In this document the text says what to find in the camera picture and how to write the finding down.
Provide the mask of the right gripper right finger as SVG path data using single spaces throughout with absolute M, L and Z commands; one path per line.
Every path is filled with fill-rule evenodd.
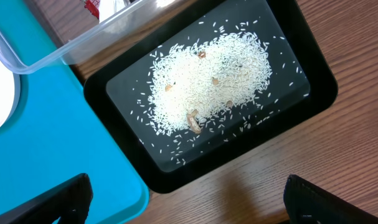
M 289 217 L 287 223 L 378 224 L 378 217 L 297 175 L 289 175 L 283 201 Z

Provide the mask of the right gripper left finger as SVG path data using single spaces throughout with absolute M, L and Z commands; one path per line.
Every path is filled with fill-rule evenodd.
M 93 190 L 81 173 L 0 215 L 0 224 L 85 223 Z

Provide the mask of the snack wrapper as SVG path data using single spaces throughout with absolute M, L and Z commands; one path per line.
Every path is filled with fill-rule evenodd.
M 99 22 L 103 22 L 129 4 L 130 0 L 82 0 L 85 8 L 94 15 Z

